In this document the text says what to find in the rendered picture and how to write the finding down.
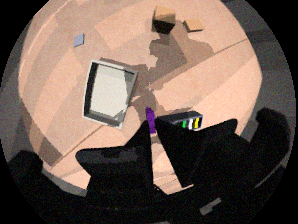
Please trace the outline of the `green fuse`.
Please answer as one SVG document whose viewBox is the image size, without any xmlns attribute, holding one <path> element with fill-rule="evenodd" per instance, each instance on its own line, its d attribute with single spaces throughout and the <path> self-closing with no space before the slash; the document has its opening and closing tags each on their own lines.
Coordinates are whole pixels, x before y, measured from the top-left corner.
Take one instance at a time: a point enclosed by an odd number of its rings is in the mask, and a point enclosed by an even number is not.
<svg viewBox="0 0 298 224">
<path fill-rule="evenodd" d="M 180 125 L 180 127 L 184 127 L 185 128 L 185 124 L 186 124 L 186 120 L 184 120 L 184 121 L 178 121 L 178 125 Z"/>
</svg>

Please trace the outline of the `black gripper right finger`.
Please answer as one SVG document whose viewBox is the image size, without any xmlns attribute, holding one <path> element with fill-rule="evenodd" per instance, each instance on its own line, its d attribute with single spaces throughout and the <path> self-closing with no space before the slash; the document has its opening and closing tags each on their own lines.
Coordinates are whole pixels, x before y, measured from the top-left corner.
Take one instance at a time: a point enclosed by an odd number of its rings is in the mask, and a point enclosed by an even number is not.
<svg viewBox="0 0 298 224">
<path fill-rule="evenodd" d="M 238 119 L 229 119 L 200 131 L 193 131 L 169 121 L 156 119 L 158 139 L 165 149 L 182 189 L 193 184 L 190 179 L 196 172 L 206 147 L 222 139 L 223 136 L 226 137 L 229 133 L 235 132 L 237 125 Z"/>
</svg>

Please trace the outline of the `white tray with grey walls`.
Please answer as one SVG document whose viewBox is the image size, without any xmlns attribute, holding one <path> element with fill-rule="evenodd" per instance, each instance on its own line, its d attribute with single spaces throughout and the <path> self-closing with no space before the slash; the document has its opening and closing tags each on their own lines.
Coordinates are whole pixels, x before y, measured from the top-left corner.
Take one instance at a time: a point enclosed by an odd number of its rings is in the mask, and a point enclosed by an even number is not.
<svg viewBox="0 0 298 224">
<path fill-rule="evenodd" d="M 122 129 L 137 75 L 138 71 L 134 69 L 90 59 L 82 101 L 82 119 Z"/>
</svg>

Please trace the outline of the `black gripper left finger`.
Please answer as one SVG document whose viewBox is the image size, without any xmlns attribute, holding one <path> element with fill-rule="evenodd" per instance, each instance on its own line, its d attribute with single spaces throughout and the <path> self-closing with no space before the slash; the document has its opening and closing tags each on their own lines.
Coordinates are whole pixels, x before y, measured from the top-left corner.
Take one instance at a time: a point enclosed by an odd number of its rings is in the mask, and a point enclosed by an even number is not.
<svg viewBox="0 0 298 224">
<path fill-rule="evenodd" d="M 137 129 L 128 143 L 121 147 L 84 148 L 76 152 L 76 161 L 89 176 L 121 175 L 121 173 L 140 172 L 146 188 L 154 196 L 154 175 L 152 164 L 152 135 L 149 121 Z"/>
</svg>

